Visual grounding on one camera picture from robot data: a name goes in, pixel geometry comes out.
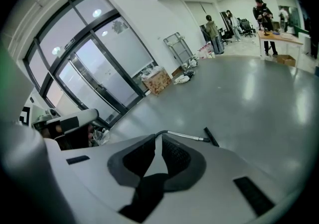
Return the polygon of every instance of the jeans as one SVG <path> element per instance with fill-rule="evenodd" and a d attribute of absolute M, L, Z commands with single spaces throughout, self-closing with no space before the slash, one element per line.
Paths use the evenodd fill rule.
<path fill-rule="evenodd" d="M 224 48 L 220 43 L 219 36 L 216 36 L 215 38 L 211 39 L 210 42 L 213 45 L 215 54 L 221 54 L 222 52 L 224 52 Z"/>
<path fill-rule="evenodd" d="M 233 27 L 233 32 L 234 32 L 235 38 L 237 40 L 240 40 L 240 34 L 238 32 L 238 28 L 237 27 Z"/>
<path fill-rule="evenodd" d="M 270 45 L 271 45 L 271 47 L 273 49 L 274 54 L 278 54 L 277 51 L 276 51 L 275 43 L 274 42 L 270 42 Z M 269 50 L 268 41 L 265 41 L 265 52 L 268 53 L 268 50 Z"/>

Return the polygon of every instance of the ceiling light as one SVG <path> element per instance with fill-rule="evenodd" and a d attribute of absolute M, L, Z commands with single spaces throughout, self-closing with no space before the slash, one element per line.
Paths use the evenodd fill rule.
<path fill-rule="evenodd" d="M 56 54 L 58 54 L 59 51 L 60 51 L 60 47 L 55 47 L 55 48 L 53 49 L 53 51 L 52 51 L 52 54 L 53 54 L 53 55 L 56 55 Z"/>
<path fill-rule="evenodd" d="M 102 11 L 100 9 L 97 9 L 97 10 L 94 11 L 94 13 L 92 15 L 93 15 L 94 18 L 97 18 L 98 16 L 101 15 L 101 12 Z"/>

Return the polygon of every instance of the man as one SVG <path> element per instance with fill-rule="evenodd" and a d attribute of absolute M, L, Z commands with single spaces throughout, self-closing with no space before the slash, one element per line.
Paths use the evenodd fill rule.
<path fill-rule="evenodd" d="M 284 23 L 284 25 L 285 25 L 284 31 L 287 32 L 289 14 L 288 14 L 288 12 L 284 9 L 283 6 L 280 6 L 280 8 L 281 8 L 281 9 L 279 10 L 280 21 Z"/>
<path fill-rule="evenodd" d="M 272 12 L 268 9 L 267 4 L 264 3 L 262 0 L 255 0 L 256 6 L 253 8 L 253 14 L 255 19 L 258 21 L 259 25 L 262 24 L 262 26 L 265 29 L 268 29 L 269 31 L 274 30 L 273 24 L 271 22 L 271 18 L 273 17 Z M 271 47 L 273 48 L 273 57 L 277 57 L 278 53 L 276 51 L 276 46 L 274 42 L 270 42 Z M 268 54 L 269 46 L 268 41 L 265 41 L 265 54 L 266 56 L 269 56 Z"/>

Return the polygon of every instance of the desk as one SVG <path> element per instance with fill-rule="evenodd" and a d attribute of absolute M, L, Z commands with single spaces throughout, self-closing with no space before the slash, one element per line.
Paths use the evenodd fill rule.
<path fill-rule="evenodd" d="M 299 49 L 299 52 L 298 52 L 298 57 L 296 59 L 296 67 L 298 66 L 298 60 L 299 60 L 299 56 L 300 56 L 300 53 L 301 53 L 301 46 L 303 45 L 299 39 L 295 36 L 292 36 L 292 39 L 286 39 L 286 38 L 283 38 L 281 35 L 274 35 L 272 32 L 267 32 L 267 36 L 264 35 L 264 32 L 263 31 L 258 31 L 258 38 L 259 38 L 259 45 L 260 45 L 260 57 L 261 59 L 265 59 L 266 55 L 263 51 L 264 49 L 264 42 L 265 41 L 272 41 L 272 42 L 275 42 L 275 43 L 285 43 L 286 44 L 286 53 L 285 54 L 289 54 L 288 53 L 288 44 L 291 44 L 291 45 L 296 45 L 298 46 L 298 49 Z"/>

